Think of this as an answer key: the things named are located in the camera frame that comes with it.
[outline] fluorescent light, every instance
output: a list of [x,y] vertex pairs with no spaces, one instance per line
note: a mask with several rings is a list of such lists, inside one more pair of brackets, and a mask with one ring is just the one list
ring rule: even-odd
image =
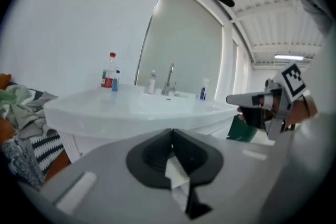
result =
[[275,59],[303,61],[303,56],[298,55],[275,55]]

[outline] black and white striped fabric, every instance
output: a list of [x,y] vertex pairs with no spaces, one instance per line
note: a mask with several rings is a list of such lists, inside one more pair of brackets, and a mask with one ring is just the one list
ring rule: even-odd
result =
[[59,134],[46,137],[34,136],[30,138],[36,161],[44,175],[57,156],[64,149]]

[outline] hand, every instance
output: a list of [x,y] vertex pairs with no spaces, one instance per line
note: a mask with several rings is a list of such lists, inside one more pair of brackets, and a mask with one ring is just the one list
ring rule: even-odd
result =
[[[263,106],[264,98],[260,98],[259,103],[261,106]],[[307,103],[309,107],[310,116],[315,116],[317,113],[317,110],[316,110],[313,100],[307,97]],[[266,112],[266,117],[271,118],[273,115],[275,115],[279,110],[279,105],[280,105],[280,98],[279,97],[274,98],[272,111],[269,111],[268,113]],[[303,120],[307,119],[308,117],[309,117],[309,114],[305,106],[305,103],[301,100],[296,100],[294,101],[292,109],[289,112],[289,116],[287,117],[286,128],[292,124],[300,123]],[[239,115],[239,119],[244,120],[244,116]]]

